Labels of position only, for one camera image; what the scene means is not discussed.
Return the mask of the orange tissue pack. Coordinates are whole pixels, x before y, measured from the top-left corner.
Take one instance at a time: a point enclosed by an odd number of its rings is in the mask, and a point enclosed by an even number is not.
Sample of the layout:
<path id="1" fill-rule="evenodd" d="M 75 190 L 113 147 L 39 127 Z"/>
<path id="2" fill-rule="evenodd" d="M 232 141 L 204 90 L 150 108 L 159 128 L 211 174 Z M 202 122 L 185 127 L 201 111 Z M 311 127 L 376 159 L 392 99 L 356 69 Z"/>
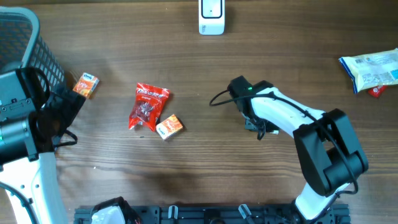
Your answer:
<path id="1" fill-rule="evenodd" d="M 99 82 L 100 80 L 98 77 L 89 73 L 83 73 L 76 85 L 73 87 L 73 91 L 88 99 Z"/>
<path id="2" fill-rule="evenodd" d="M 183 124 L 174 114 L 163 120 L 161 123 L 157 124 L 155 127 L 155 130 L 164 141 L 174 134 L 177 134 L 182 129 Z"/>

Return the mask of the red snack bag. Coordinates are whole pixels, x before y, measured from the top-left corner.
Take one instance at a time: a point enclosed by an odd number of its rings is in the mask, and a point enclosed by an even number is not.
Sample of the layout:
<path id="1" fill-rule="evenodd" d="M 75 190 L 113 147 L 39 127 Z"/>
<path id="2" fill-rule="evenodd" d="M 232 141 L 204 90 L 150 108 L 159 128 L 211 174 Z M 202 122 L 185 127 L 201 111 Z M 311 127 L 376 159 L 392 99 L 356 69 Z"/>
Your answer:
<path id="1" fill-rule="evenodd" d="M 134 129 L 137 125 L 141 125 L 154 132 L 159 116 L 169 96 L 169 89 L 145 83 L 137 83 L 136 97 L 131 114 L 129 115 L 128 128 Z"/>

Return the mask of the red candy bar wrapper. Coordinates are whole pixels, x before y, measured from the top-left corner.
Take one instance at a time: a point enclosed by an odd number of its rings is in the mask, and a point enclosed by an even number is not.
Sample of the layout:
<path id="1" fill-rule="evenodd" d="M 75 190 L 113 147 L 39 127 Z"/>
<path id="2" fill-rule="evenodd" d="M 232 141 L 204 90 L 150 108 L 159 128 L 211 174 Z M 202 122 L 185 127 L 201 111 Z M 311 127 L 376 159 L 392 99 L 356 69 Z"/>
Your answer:
<path id="1" fill-rule="evenodd" d="M 374 98 L 379 98 L 382 93 L 386 90 L 387 86 L 385 85 L 379 85 L 379 86 L 375 86 L 373 88 L 370 88 L 368 90 L 368 93 L 374 97 Z"/>

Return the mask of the cream snack pouch blue seal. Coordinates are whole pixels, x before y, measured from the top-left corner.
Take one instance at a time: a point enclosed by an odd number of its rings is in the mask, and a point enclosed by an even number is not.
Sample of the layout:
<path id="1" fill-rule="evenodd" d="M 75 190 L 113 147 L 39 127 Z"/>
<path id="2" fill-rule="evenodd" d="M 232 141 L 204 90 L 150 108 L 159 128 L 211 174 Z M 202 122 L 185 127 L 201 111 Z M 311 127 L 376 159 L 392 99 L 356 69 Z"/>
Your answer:
<path id="1" fill-rule="evenodd" d="M 397 48 L 378 53 L 340 57 L 353 82 L 354 94 L 376 86 L 397 84 Z"/>

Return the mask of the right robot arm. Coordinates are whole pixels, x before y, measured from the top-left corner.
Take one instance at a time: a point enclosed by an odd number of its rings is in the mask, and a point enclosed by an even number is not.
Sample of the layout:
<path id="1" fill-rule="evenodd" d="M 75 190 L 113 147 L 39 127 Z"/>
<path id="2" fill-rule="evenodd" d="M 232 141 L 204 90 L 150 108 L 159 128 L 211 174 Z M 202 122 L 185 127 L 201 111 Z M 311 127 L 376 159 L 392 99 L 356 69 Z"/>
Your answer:
<path id="1" fill-rule="evenodd" d="M 358 192 L 357 179 L 369 162 L 343 111 L 312 109 L 267 81 L 252 85 L 243 76 L 231 80 L 226 91 L 258 139 L 279 131 L 294 139 L 306 184 L 293 202 L 293 222 L 319 222 L 340 195 Z"/>

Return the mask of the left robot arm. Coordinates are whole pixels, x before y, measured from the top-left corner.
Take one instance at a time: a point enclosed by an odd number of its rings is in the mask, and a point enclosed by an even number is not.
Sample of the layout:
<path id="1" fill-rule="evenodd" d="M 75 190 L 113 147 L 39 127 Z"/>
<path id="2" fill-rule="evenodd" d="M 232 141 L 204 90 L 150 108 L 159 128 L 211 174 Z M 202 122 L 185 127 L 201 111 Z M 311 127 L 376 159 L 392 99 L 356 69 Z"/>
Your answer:
<path id="1" fill-rule="evenodd" d="M 38 68 L 1 74 L 1 188 L 18 223 L 68 223 L 55 151 L 78 142 L 68 127 L 85 100 Z"/>

